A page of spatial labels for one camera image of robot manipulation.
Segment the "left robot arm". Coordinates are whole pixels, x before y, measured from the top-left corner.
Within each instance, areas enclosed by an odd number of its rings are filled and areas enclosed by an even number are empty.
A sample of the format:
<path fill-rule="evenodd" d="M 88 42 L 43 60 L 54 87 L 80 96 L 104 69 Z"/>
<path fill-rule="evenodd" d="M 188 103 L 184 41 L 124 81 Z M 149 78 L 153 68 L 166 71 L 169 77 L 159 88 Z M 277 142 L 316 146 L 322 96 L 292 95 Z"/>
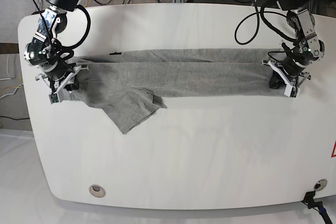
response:
<path fill-rule="evenodd" d="M 290 49 L 282 44 L 286 57 L 283 60 L 271 60 L 269 66 L 273 73 L 269 81 L 271 89 L 290 87 L 291 91 L 298 91 L 300 84 L 298 79 L 308 79 L 309 75 L 304 73 L 305 68 L 324 56 L 324 43 L 318 39 L 315 31 L 315 20 L 309 12 L 306 4 L 310 0 L 271 0 L 264 3 L 260 8 L 260 17 L 264 24 L 281 36 L 283 39 L 293 43 L 294 48 Z M 295 39 L 286 36 L 279 29 L 274 27 L 264 16 L 266 6 L 277 3 L 282 11 L 286 11 L 288 25 L 295 31 Z"/>

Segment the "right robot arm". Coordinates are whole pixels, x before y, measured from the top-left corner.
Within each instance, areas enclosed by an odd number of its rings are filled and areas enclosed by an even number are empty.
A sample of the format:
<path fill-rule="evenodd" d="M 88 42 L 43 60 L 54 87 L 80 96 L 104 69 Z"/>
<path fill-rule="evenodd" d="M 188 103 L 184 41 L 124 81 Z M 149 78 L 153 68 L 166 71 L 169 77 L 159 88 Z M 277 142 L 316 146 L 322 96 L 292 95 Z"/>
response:
<path fill-rule="evenodd" d="M 47 80 L 51 97 L 55 97 L 61 89 L 68 91 L 79 88 L 76 75 L 80 66 L 68 63 L 74 56 L 74 49 L 87 38 L 91 27 L 91 19 L 87 10 L 79 3 L 81 0 L 45 0 L 49 7 L 39 12 L 40 18 L 32 41 L 27 44 L 24 53 L 25 60 L 32 66 L 38 66 Z M 67 13 L 81 10 L 87 19 L 87 26 L 82 38 L 71 46 L 64 46 L 57 39 L 59 33 L 67 26 Z"/>

